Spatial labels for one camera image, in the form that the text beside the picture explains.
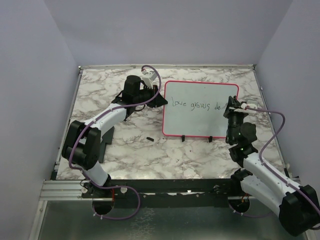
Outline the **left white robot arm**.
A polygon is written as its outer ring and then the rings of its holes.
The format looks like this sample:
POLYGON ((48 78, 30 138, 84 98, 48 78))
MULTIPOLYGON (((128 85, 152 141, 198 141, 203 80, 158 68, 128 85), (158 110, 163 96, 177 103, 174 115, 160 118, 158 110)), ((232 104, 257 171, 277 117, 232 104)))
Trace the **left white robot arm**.
POLYGON ((72 169, 82 171, 94 183, 93 191, 97 196, 106 197, 111 190, 111 176, 99 162, 103 137, 134 113, 137 106, 158 108, 166 104, 168 101, 160 94, 159 86, 148 87, 139 76, 129 75, 123 90, 103 112, 84 122, 71 122, 61 156, 69 161, 72 169))

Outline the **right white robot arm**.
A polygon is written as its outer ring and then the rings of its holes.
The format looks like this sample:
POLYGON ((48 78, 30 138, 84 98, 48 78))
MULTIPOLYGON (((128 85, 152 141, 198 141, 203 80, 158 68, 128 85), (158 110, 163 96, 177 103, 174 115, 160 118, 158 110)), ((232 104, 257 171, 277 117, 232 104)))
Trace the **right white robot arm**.
POLYGON ((226 143, 231 159, 241 170, 235 172, 229 189, 236 195, 255 197, 277 215, 282 227, 296 237, 307 230, 320 229, 320 203, 316 190, 302 186, 281 173, 253 146, 257 138, 256 125, 245 122, 248 115, 262 112, 253 101, 238 101, 229 96, 223 116, 228 120, 226 143))

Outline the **red framed whiteboard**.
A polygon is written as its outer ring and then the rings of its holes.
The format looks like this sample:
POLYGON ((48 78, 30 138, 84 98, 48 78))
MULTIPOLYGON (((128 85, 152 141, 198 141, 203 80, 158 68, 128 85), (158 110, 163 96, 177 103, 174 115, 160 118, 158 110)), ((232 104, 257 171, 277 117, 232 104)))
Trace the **red framed whiteboard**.
POLYGON ((225 138, 223 117, 229 97, 237 97, 235 83, 170 80, 164 85, 162 133, 170 137, 225 138))

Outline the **black marker cap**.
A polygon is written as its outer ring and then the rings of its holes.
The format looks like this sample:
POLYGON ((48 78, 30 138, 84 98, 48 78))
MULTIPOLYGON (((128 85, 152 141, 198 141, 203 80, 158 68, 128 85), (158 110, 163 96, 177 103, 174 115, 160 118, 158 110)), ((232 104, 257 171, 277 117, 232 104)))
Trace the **black marker cap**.
POLYGON ((154 139, 151 137, 146 137, 147 140, 154 142, 154 139))

